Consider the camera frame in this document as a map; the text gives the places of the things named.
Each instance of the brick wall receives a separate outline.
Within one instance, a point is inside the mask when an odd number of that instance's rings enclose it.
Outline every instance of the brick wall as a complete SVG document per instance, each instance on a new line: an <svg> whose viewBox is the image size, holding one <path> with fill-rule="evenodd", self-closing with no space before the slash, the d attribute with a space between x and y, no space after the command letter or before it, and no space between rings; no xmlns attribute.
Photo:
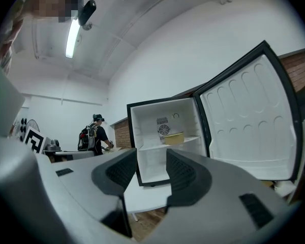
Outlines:
<svg viewBox="0 0 305 244"><path fill-rule="evenodd" d="M131 148L128 120L123 120L114 125L115 141L117 147Z"/></svg>
<svg viewBox="0 0 305 244"><path fill-rule="evenodd" d="M305 86L305 52L282 58L281 62L288 72L295 91L299 91Z"/></svg>
<svg viewBox="0 0 305 244"><path fill-rule="evenodd" d="M294 85L295 91L305 86L305 52L281 59ZM131 148L128 120L123 120L114 126L117 147Z"/></svg>

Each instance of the mini fridge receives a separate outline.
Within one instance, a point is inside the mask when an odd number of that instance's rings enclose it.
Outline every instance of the mini fridge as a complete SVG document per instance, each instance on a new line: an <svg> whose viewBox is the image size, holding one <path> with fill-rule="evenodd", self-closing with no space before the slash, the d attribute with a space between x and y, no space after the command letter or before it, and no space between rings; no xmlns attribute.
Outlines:
<svg viewBox="0 0 305 244"><path fill-rule="evenodd" d="M169 183L167 148L241 167L260 180L296 177L300 113L289 76L266 41L191 95L128 104L127 111L140 186ZM164 136L177 133L184 142L166 145Z"/></svg>

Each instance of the black cap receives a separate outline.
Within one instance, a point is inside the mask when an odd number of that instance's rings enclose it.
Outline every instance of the black cap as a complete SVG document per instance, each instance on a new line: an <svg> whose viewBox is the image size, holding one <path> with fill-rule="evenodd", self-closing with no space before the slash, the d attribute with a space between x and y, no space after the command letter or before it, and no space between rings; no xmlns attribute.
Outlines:
<svg viewBox="0 0 305 244"><path fill-rule="evenodd" d="M105 121L101 114L98 114L98 115L94 114L93 119L94 119L94 121L98 121L98 120Z"/></svg>

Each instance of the ceiling light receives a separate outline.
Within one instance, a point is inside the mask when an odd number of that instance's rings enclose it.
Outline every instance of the ceiling light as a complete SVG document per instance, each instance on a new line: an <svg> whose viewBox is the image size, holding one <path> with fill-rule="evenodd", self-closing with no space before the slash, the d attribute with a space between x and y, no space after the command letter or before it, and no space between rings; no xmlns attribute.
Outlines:
<svg viewBox="0 0 305 244"><path fill-rule="evenodd" d="M78 19L77 20L73 19L71 22L68 40L67 40L66 57L68 58L73 57L73 51L75 49L79 29L80 29L80 25L78 23Z"/></svg>

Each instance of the black fridge frame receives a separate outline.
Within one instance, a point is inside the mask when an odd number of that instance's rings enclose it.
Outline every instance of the black fridge frame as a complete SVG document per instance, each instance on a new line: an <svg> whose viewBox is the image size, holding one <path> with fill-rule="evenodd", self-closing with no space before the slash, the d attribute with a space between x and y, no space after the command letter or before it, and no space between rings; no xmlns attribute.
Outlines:
<svg viewBox="0 0 305 244"><path fill-rule="evenodd" d="M210 80L206 85L199 88L197 91L193 92L193 97L195 98L196 104L198 106L200 119L203 122L202 130L204 134L204 140L206 142L206 149L209 155L209 146L211 143L211 133L209 124L207 121L207 117L202 105L202 101L200 96L209 90L210 88L216 86L223 80L227 79L237 71L244 68L247 64L251 63L258 57L265 55L270 63L272 64L273 68L275 69L283 87L285 90L285 93L287 95L287 99L290 105L290 111L292 115L293 125L296 133L296 158L295 158L295 164L293 168L293 172L290 178L284 179L284 180L295 180L297 178L298 174L298 168L300 164L301 159L301 153L302 153L302 121L300 116L300 110L297 103L297 97L294 90L294 86L289 78L289 75L287 71L285 70L284 66L281 64L279 58L275 54L275 52L271 49L270 45L264 40L259 45L257 45L254 49L249 51L247 54L245 54L243 57L241 57L239 60L237 60L235 63L233 63L230 67L222 71L219 75L217 75L215 78Z"/></svg>
<svg viewBox="0 0 305 244"><path fill-rule="evenodd" d="M208 124L208 120L202 105L201 101L201 94L206 92L208 89L210 89L213 86L216 86L218 83L222 82L223 80L227 79L231 75L233 75L235 72L239 71L243 67L245 67L250 62L254 61L258 57L265 55L270 63L273 65L283 87L285 90L285 93L288 98L288 102L290 105L291 115L293 119L293 125L296 133L296 158L295 158L295 164L293 168L292 175L287 180L295 180L297 178L298 174L298 168L299 163L301 159L301 153L302 153L302 122L300 117L300 111L297 104L297 98L296 93L293 87L293 84L288 76L288 73L286 72L285 68L281 64L279 58L276 56L274 51L271 49L270 45L263 41L259 45L257 45L255 48L253 48L251 51L249 51L247 54L245 54L243 57L241 57L239 60L237 60L235 63L233 63L231 66L229 66L227 69L223 70L219 75L211 79L209 82L207 82L205 85L194 91L190 95L184 95L179 97L172 97L172 98L164 98L164 99L157 99L157 100L150 100L150 101L143 101L143 102L137 102L133 104L127 105L127 111L128 111L128 121L129 121L129 132L130 132L130 143L131 147L135 147L134 143L134 136L133 136L133 129L132 129L132 118L131 118L131 108L142 106L142 105L148 105L153 103L159 103L159 102L165 102L165 101L173 101L173 100L179 100L179 99L187 99L187 98L193 98L196 107L198 116L201 122L204 142L206 146L206 155L210 158L210 152L209 152L209 146L211 143L211 133L210 128ZM140 170L137 162L137 178L140 186L158 186L158 185L164 185L169 184L170 180L163 180L163 181L156 181L156 182L142 182Z"/></svg>
<svg viewBox="0 0 305 244"><path fill-rule="evenodd" d="M134 143L134 136L133 136L131 108L142 106L142 105L149 105L149 104L153 104L153 103L165 102L165 101L174 101L174 100L188 99L188 98L191 98L191 97L192 97L192 95L184 95L184 96L179 96L179 97L163 98L163 99L157 99L157 100L148 100L148 101L142 101L142 102L128 104L127 105L127 112L128 112L128 122L129 122L129 132L130 132L131 147L132 148L136 147L136 145ZM153 181L153 182L142 182L141 175L140 175L140 169L139 169L139 165L138 165L138 160L137 160L136 174L137 174L139 186L151 186L151 187L154 187L154 186L158 186L158 185L170 184L170 180Z"/></svg>

